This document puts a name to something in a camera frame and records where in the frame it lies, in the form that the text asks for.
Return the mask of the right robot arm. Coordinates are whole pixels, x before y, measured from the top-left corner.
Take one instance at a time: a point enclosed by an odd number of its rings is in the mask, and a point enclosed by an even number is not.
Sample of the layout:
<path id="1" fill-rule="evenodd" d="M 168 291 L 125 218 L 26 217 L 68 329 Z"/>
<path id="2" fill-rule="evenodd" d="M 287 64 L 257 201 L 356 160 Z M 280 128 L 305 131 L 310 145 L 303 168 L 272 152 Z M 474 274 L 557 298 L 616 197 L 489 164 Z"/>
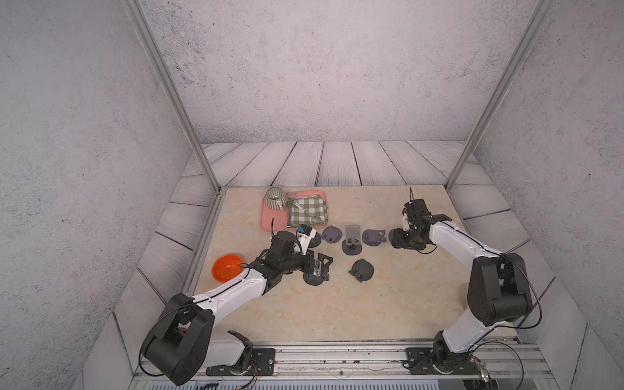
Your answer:
<path id="1" fill-rule="evenodd" d="M 389 234 L 393 248 L 426 254 L 431 245 L 446 250 L 471 271 L 468 308 L 454 325 L 438 332 L 432 346 L 433 367 L 450 374 L 470 359 L 472 349 L 491 332 L 510 328 L 529 315 L 535 294 L 521 256 L 480 242 L 445 214 L 432 214 L 424 200 L 408 201 L 401 217 L 403 226 Z"/>

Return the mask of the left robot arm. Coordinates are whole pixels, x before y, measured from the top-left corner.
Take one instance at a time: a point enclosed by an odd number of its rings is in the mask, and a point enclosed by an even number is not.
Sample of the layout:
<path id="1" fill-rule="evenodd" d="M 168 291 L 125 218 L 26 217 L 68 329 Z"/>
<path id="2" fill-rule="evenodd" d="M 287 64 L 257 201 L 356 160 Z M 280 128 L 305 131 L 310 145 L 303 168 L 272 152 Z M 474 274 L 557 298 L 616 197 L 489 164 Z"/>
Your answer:
<path id="1" fill-rule="evenodd" d="M 274 233 L 270 248 L 242 264 L 240 275 L 229 282 L 194 297 L 173 296 L 146 334 L 137 359 L 147 359 L 175 385 L 186 384 L 202 369 L 223 368 L 237 375 L 253 371 L 253 343 L 237 331 L 217 340 L 213 330 L 235 310 L 267 294 L 285 275 L 300 271 L 312 286 L 327 281 L 333 259 L 309 250 L 311 240 L 287 231 Z"/>

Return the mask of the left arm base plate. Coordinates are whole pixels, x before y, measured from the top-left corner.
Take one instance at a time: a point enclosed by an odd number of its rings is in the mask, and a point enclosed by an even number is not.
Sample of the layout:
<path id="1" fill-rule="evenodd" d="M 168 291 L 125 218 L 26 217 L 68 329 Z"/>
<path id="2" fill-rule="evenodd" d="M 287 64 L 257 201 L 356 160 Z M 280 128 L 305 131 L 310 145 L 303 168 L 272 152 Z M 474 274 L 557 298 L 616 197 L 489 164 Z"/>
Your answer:
<path id="1" fill-rule="evenodd" d="M 251 377 L 253 375 L 272 376 L 274 374 L 275 349 L 253 348 L 243 353 L 243 359 L 249 364 L 245 369 L 242 369 L 238 363 L 234 366 L 220 365 L 206 368 L 205 375 L 209 377 Z"/>

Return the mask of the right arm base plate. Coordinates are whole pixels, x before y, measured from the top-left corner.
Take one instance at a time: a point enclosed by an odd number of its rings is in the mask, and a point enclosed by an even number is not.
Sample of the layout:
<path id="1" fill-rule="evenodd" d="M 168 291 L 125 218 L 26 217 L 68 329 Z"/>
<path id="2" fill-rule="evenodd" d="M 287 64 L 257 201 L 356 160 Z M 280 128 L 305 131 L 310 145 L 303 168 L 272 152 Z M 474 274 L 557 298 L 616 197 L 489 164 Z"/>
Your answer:
<path id="1" fill-rule="evenodd" d="M 478 368 L 468 353 L 440 352 L 432 347 L 407 348 L 403 367 L 411 375 L 477 375 Z"/>

